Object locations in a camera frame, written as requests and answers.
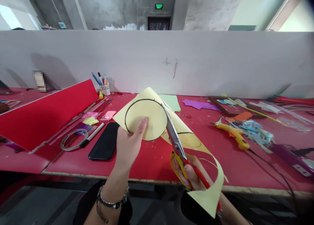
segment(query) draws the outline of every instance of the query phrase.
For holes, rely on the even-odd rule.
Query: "red table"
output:
[[[11,88],[11,90],[14,91],[14,93],[10,95],[0,95],[0,100],[18,99],[21,101],[19,104],[11,108],[11,110],[51,94],[51,92],[40,93],[37,90],[26,91],[25,88]],[[43,169],[61,152],[60,147],[49,145],[46,145],[45,147],[49,148],[48,152],[39,149],[33,154],[28,154],[26,151],[15,154],[12,148],[1,143],[0,170],[23,173],[41,173]]]
[[[119,111],[124,105],[131,101],[136,94],[113,94],[111,104],[103,109],[106,111]],[[178,96],[181,112],[177,115],[186,125],[198,136],[204,145],[220,162],[224,174],[229,183],[224,182],[223,190],[246,193],[260,193],[268,195],[289,195],[287,185],[280,175],[265,162],[252,155],[250,152],[240,150],[234,139],[222,130],[217,129],[209,122],[219,120],[221,112],[201,109],[197,110],[191,106],[185,106],[184,99],[206,102],[206,97]],[[306,114],[306,117],[314,121],[314,118]],[[288,128],[269,119],[254,119],[261,123],[265,130],[274,134],[274,139],[278,144],[291,144],[296,148],[308,148],[314,142],[313,130],[308,133],[299,132]],[[100,137],[101,130],[84,149],[72,152],[62,152],[44,171],[45,174],[78,176],[90,178],[106,178],[109,176],[115,162],[113,158],[106,162],[91,161],[88,154]],[[258,145],[252,144],[248,140],[251,149],[262,158],[273,164],[288,180],[296,195],[299,197],[312,196],[314,183],[300,175],[294,168],[289,166],[275,154],[267,154]],[[174,174],[170,162],[170,152],[172,146],[162,138],[154,142],[142,142],[140,153],[131,169],[131,181],[143,181],[154,183],[177,184],[178,178]],[[187,153],[194,154],[198,158],[205,158],[213,162],[213,159],[203,153],[194,150],[186,150]],[[211,163],[200,160],[212,179],[217,176],[217,170]]]

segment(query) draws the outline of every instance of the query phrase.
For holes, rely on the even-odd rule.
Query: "glue gun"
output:
[[[228,132],[230,137],[234,137],[237,143],[239,144],[238,146],[241,150],[248,150],[250,148],[250,145],[242,137],[243,132],[241,129],[234,128],[230,125],[222,124],[221,122],[210,123],[215,125],[218,129],[222,129]]]

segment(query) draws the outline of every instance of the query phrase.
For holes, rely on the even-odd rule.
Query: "purple device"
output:
[[[314,180],[314,161],[306,156],[314,148],[296,149],[288,144],[273,144],[270,150],[308,179]]]

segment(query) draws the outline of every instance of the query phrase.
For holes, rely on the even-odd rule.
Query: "hand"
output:
[[[185,156],[188,158],[188,160],[191,162],[191,164],[193,166],[197,166],[200,169],[200,171],[203,173],[205,178],[208,180],[209,184],[213,185],[214,184],[213,181],[208,176],[207,172],[205,171],[205,169],[204,169],[203,165],[201,164],[201,162],[199,161],[199,159],[196,156],[190,155],[190,154],[185,154]],[[192,184],[193,189],[196,191],[206,189],[206,187],[201,182],[201,180],[198,178],[198,176],[196,175],[196,173],[195,173],[195,171],[191,165],[186,164],[184,166],[184,170],[185,170],[186,175],[188,176],[190,181],[184,177],[182,170],[180,168],[180,165],[177,162],[177,159],[175,157],[173,158],[173,166],[178,171],[181,180],[184,182],[184,184],[186,186],[189,186],[190,184]]]
[[[125,131],[121,126],[118,128],[117,136],[117,160],[116,164],[131,168],[142,143],[144,131],[147,126],[147,118],[144,117],[138,124],[134,134]]]

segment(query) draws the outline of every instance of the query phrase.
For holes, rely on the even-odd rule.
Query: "green exit sign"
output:
[[[155,4],[155,9],[163,9],[164,4]]]

